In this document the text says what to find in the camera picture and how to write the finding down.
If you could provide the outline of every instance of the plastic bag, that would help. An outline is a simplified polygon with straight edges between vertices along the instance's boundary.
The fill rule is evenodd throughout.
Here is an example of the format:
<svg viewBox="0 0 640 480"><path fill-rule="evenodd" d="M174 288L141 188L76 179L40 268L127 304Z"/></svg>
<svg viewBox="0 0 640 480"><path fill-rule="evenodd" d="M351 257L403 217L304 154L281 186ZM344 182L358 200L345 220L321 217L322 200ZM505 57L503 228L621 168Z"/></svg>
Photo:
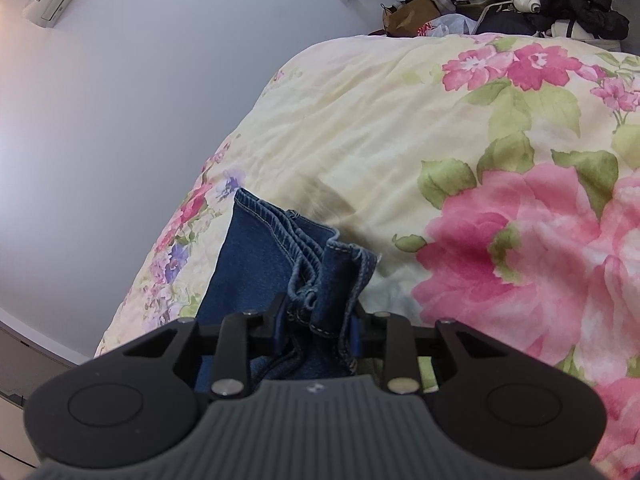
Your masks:
<svg viewBox="0 0 640 480"><path fill-rule="evenodd" d="M445 14L425 23L418 29L418 36L442 38L447 34L471 34L476 21L462 14Z"/></svg>

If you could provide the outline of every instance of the metal screw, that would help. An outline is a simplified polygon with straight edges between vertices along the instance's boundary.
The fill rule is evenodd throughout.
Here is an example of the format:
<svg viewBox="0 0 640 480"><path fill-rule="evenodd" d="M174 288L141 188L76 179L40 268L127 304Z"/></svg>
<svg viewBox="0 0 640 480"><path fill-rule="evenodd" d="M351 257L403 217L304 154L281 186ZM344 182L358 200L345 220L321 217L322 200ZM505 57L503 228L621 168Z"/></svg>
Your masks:
<svg viewBox="0 0 640 480"><path fill-rule="evenodd" d="M211 385L211 391L222 397L237 395L242 390L244 390L244 384L236 379L219 379Z"/></svg>
<svg viewBox="0 0 640 480"><path fill-rule="evenodd" d="M398 395L413 394L420 389L420 383L411 377L396 377L391 379L386 387L390 392Z"/></svg>

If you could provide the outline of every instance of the round pad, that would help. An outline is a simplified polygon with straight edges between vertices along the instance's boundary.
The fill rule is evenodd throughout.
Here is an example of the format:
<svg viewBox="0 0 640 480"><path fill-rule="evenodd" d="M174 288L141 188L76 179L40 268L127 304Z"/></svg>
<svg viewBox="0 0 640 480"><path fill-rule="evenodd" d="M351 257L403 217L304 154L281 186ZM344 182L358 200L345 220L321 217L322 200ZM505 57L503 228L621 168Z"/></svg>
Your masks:
<svg viewBox="0 0 640 480"><path fill-rule="evenodd" d="M148 460L196 425L190 387L161 359L109 356L41 386L24 413L41 458L88 469Z"/></svg>
<svg viewBox="0 0 640 480"><path fill-rule="evenodd" d="M69 413L87 426L108 428L131 420L142 409L142 395L124 384L94 384L76 392Z"/></svg>
<svg viewBox="0 0 640 480"><path fill-rule="evenodd" d="M554 420L560 414L562 404L556 394L541 386L505 384L488 395L487 407L504 423L535 428Z"/></svg>

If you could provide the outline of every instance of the blue denim fabric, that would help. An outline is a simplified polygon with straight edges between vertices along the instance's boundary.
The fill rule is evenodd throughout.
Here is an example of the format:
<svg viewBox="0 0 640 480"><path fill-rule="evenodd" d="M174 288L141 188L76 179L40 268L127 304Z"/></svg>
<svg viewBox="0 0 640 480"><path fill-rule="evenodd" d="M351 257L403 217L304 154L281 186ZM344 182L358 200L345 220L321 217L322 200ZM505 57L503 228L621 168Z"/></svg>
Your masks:
<svg viewBox="0 0 640 480"><path fill-rule="evenodd" d="M349 320L376 267L376 257L338 241L336 229L295 211L283 211L239 189L216 271L196 319L220 324L225 316L266 310L286 293L286 349L251 362L252 386L262 379L342 377L354 371ZM204 391L212 358L200 368Z"/></svg>

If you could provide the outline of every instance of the bed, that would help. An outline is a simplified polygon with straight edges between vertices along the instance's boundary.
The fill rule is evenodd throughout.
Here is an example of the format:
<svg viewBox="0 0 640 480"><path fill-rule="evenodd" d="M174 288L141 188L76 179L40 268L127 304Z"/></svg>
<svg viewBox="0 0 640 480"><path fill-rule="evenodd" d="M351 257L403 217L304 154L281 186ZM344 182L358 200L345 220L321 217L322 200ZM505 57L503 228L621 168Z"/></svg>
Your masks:
<svg viewBox="0 0 640 480"><path fill-rule="evenodd" d="M239 187L378 254L360 301L586 381L640 472L640 58L483 34L313 46L206 161L96 351L195 316Z"/></svg>

